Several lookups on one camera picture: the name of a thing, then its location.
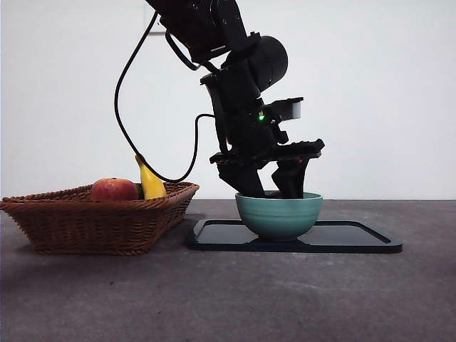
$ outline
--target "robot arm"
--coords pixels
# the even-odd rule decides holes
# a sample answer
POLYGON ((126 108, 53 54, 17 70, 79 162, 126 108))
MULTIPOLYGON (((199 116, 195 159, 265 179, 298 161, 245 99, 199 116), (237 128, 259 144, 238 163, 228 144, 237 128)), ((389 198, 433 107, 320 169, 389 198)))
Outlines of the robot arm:
POLYGON ((245 196, 266 197, 258 170, 277 161, 272 179, 281 196, 302 198, 306 167, 321 155, 324 143, 318 139, 285 145, 288 136, 279 123, 300 117, 303 98, 265 105, 260 97, 285 75, 288 56, 282 44, 259 33, 248 36, 235 0, 146 1, 160 14, 168 42, 172 34, 193 63, 211 72, 201 84, 214 108, 220 152, 210 162, 217 164, 220 178, 245 196), (225 53, 220 69, 209 62, 225 53))

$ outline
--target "red apple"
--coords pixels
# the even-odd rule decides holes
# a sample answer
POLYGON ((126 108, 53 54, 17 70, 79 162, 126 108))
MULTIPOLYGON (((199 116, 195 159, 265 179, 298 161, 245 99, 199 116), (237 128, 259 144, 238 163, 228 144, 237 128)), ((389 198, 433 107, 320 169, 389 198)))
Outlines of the red apple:
POLYGON ((90 189, 92 200, 129 201, 138 197, 136 184, 123 178, 102 178, 93 183, 90 189))

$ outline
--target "yellow banana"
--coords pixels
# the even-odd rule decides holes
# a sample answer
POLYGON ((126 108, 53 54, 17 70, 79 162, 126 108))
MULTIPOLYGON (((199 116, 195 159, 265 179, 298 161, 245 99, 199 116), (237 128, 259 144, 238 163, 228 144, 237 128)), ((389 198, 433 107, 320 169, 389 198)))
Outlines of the yellow banana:
POLYGON ((166 189, 160 178, 155 176, 148 168, 144 165, 141 158, 135 155, 136 162, 140 167, 141 172, 141 185, 144 192, 144 199, 148 200, 151 198, 166 196, 166 189))

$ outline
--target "white wall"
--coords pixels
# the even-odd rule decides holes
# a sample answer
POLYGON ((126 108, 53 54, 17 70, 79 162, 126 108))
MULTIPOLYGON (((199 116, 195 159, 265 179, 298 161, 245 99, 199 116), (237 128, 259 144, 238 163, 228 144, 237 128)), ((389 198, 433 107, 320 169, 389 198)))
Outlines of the white wall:
MULTIPOLYGON (((302 95, 293 141, 323 138, 306 189, 326 198, 456 198, 456 1, 238 0, 248 31, 289 53, 265 102, 302 95)), ((3 0, 1 191, 59 190, 101 177, 139 180, 117 127, 117 78, 144 29, 143 0, 3 0)), ((163 38, 148 38, 125 79, 120 109, 148 160, 168 177, 190 162, 193 120, 212 110, 163 38)), ((233 198, 200 125, 197 198, 233 198)), ((274 166, 261 172, 266 187, 274 166)))

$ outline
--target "ceramic bowl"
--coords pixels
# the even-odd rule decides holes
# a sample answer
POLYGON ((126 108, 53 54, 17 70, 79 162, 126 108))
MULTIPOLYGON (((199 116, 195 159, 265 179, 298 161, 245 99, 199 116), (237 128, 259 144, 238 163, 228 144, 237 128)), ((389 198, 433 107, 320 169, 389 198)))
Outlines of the ceramic bowl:
POLYGON ((303 199, 256 198, 236 194, 243 223, 262 239, 293 240, 307 233, 320 214, 323 197, 305 192, 303 199))

